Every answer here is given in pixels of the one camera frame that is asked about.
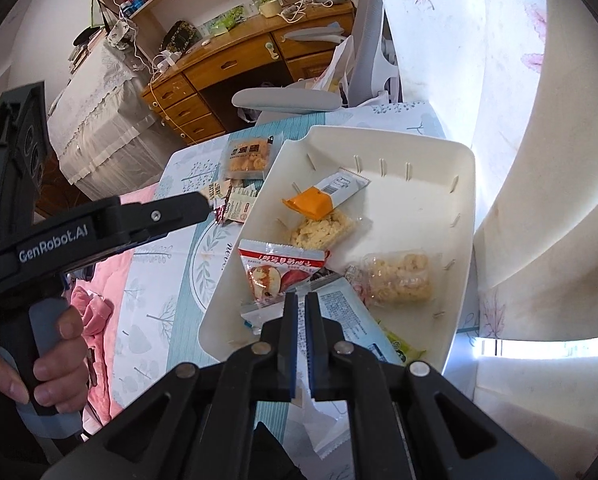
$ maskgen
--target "finger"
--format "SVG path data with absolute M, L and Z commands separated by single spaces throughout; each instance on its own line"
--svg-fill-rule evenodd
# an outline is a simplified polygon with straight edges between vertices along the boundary
M 83 333 L 83 320 L 79 311 L 71 306 L 57 320 L 57 330 L 64 339 L 74 339 Z
M 59 413 L 74 413 L 82 410 L 88 402 L 88 390 L 85 388 L 69 400 L 64 400 L 56 405 Z
M 34 376 L 40 381 L 63 377 L 82 365 L 87 353 L 88 345 L 82 337 L 61 341 L 34 362 Z
M 71 398 L 88 392 L 88 367 L 85 363 L 71 371 L 69 374 L 39 384 L 34 389 L 34 398 L 42 406 L 61 404 Z
M 16 402 L 27 404 L 30 400 L 28 390 L 21 377 L 0 356 L 0 392 Z

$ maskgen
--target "red candy wrapper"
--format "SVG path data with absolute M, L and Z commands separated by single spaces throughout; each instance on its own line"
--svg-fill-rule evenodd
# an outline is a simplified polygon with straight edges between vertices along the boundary
M 326 264 L 325 251 L 254 240 L 242 240 L 239 254 L 259 306 L 278 301 L 289 288 L 308 280 Z

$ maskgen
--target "wooden desk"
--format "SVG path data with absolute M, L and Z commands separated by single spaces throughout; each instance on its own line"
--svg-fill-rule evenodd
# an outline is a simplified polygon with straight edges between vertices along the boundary
M 338 22 L 346 35 L 351 34 L 352 4 L 311 7 L 307 16 L 293 25 L 279 16 L 255 16 L 206 46 L 195 45 L 141 95 L 189 144 L 246 128 L 232 106 L 232 96 L 263 81 L 286 86 L 320 75 L 330 64 L 335 45 L 286 41 L 284 34 L 333 22 Z

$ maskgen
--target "white plastic tray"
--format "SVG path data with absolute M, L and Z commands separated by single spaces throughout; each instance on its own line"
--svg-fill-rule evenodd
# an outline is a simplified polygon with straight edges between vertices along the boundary
M 387 328 L 416 348 L 427 350 L 426 361 L 443 370 L 457 329 L 472 256 L 474 155 L 466 146 L 450 140 L 366 128 L 313 126 L 306 137 L 288 140 L 282 147 L 239 240 L 283 242 L 287 233 L 283 224 L 295 226 L 300 216 L 281 199 L 296 195 L 293 183 L 303 191 L 339 167 L 355 172 L 359 167 L 360 174 L 371 180 L 368 187 L 345 202 L 348 211 L 371 221 L 371 228 L 335 247 L 328 266 L 342 270 L 348 262 L 382 251 L 443 253 L 442 265 L 450 265 L 441 273 L 440 286 L 435 287 L 440 297 L 434 305 L 378 311 Z M 239 315 L 241 303 L 252 298 L 236 248 L 239 240 L 199 329 L 202 348 L 218 360 L 227 359 L 254 340 Z

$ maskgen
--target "screw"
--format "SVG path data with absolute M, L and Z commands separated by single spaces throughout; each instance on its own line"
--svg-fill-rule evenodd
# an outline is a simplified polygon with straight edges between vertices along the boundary
M 339 355 L 350 355 L 354 352 L 354 345 L 349 341 L 335 343 L 335 352 Z
M 430 367 L 423 361 L 414 361 L 410 365 L 410 373 L 416 377 L 425 377 L 430 373 Z
M 265 341 L 254 343 L 250 349 L 254 355 L 268 355 L 272 351 L 270 343 L 266 343 Z
M 196 368 L 192 363 L 181 363 L 175 368 L 175 374 L 179 379 L 189 379 L 194 377 Z

